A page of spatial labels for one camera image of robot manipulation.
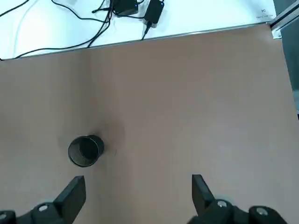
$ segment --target wire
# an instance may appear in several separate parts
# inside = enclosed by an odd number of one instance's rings
[[[94,20],[94,21],[98,21],[98,22],[104,22],[104,21],[102,21],[102,20],[98,20],[98,19],[95,19],[95,18],[82,18],[82,17],[80,17],[77,13],[75,13],[74,12],[74,10],[72,10],[71,8],[69,8],[69,7],[67,7],[67,6],[65,6],[65,5],[62,5],[62,4],[60,4],[60,3],[57,3],[57,2],[55,2],[54,0],[51,0],[55,5],[58,5],[58,6],[61,6],[61,7],[63,7],[63,8],[66,8],[66,9],[68,9],[68,10],[70,10],[78,19],[80,19],[80,20]]]
[[[30,54],[30,53],[33,53],[33,52],[36,52],[36,51],[40,51],[40,50],[66,50],[66,49],[72,49],[72,48],[75,48],[75,47],[79,47],[79,46],[82,46],[82,45],[84,45],[84,44],[87,44],[87,43],[89,43],[89,42],[94,42],[94,40],[96,39],[96,38],[98,38],[103,32],[105,32],[106,30],[107,30],[107,28],[109,27],[109,25],[110,25],[110,20],[109,21],[107,21],[107,18],[108,18],[108,16],[109,16],[109,13],[107,13],[107,16],[106,16],[106,18],[105,18],[105,21],[101,21],[101,20],[97,20],[97,19],[94,19],[94,18],[82,18],[82,17],[80,17],[79,15],[77,15],[72,9],[70,9],[69,7],[67,7],[67,6],[64,6],[64,5],[61,5],[61,4],[59,4],[59,3],[56,3],[54,0],[51,0],[55,5],[59,5],[59,6],[62,6],[62,7],[64,7],[64,8],[66,8],[66,9],[68,9],[68,10],[70,10],[77,18],[79,18],[80,20],[93,20],[93,21],[98,21],[98,22],[102,22],[102,26],[101,26],[101,28],[100,28],[100,30],[97,32],[97,34],[96,35],[94,35],[91,39],[89,39],[88,41],[85,41],[85,42],[83,42],[83,43],[80,43],[80,44],[76,44],[76,45],[72,45],[72,46],[69,46],[69,47],[63,47],[63,48],[39,48],[39,49],[35,49],[35,50],[31,50],[31,51],[28,51],[28,52],[25,52],[25,53],[22,53],[22,54],[20,54],[20,55],[18,55],[17,57],[15,57],[14,59],[17,59],[17,58],[20,58],[20,57],[22,57],[22,56],[24,56],[24,55],[27,55],[27,54]],[[104,25],[105,25],[105,23],[109,23],[109,25],[108,25],[108,27],[106,28],[106,29],[104,29],[103,30],[103,32],[101,32],[101,30],[102,30],[102,28],[104,27]]]
[[[148,23],[146,24],[146,29],[145,29],[144,34],[143,34],[143,37],[142,37],[142,39],[141,39],[142,41],[144,40],[146,34],[148,33],[148,31],[150,30],[150,28],[151,28],[152,25],[153,25],[152,22],[148,22]]]
[[[137,2],[138,5],[142,4],[144,2],[144,0]]]
[[[114,0],[110,0],[110,5],[109,5],[109,10],[108,10],[108,13],[107,13],[107,16],[105,18],[105,21],[108,19],[108,26],[102,31],[103,27],[104,27],[104,24],[101,26],[101,28],[99,29],[99,31],[97,32],[96,36],[93,38],[93,40],[91,40],[91,42],[88,44],[87,48],[90,48],[91,45],[93,44],[93,42],[96,41],[96,39],[102,35],[110,26],[111,24],[111,19],[112,19],[112,12],[113,12],[113,1]]]
[[[102,8],[102,6],[103,6],[103,4],[104,4],[104,2],[105,2],[105,0],[103,0],[102,3],[101,3],[101,5],[100,5],[100,7],[98,7],[98,8],[95,9],[95,10],[93,10],[92,13],[96,13],[97,11],[100,11],[101,8]]]
[[[11,8],[11,9],[7,10],[6,12],[0,14],[0,17],[4,16],[4,15],[7,14],[7,13],[10,13],[11,11],[14,11],[15,9],[17,9],[17,8],[23,6],[23,5],[25,5],[25,4],[26,4],[27,2],[29,2],[29,1],[30,1],[30,0],[26,0],[26,1],[24,1],[23,3],[19,4],[18,6],[16,6],[16,7],[14,7],[14,8]]]

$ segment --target black cup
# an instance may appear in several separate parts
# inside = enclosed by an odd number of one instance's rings
[[[80,136],[69,146],[69,158],[79,167],[93,165],[104,152],[104,142],[96,135]]]

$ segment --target charger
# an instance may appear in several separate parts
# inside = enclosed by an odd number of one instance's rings
[[[158,24],[163,8],[164,0],[150,0],[149,6],[144,16],[144,20],[146,21],[146,29],[141,40],[144,40],[151,27]]]
[[[138,3],[137,0],[114,0],[113,9],[116,15],[133,15],[138,13]]]

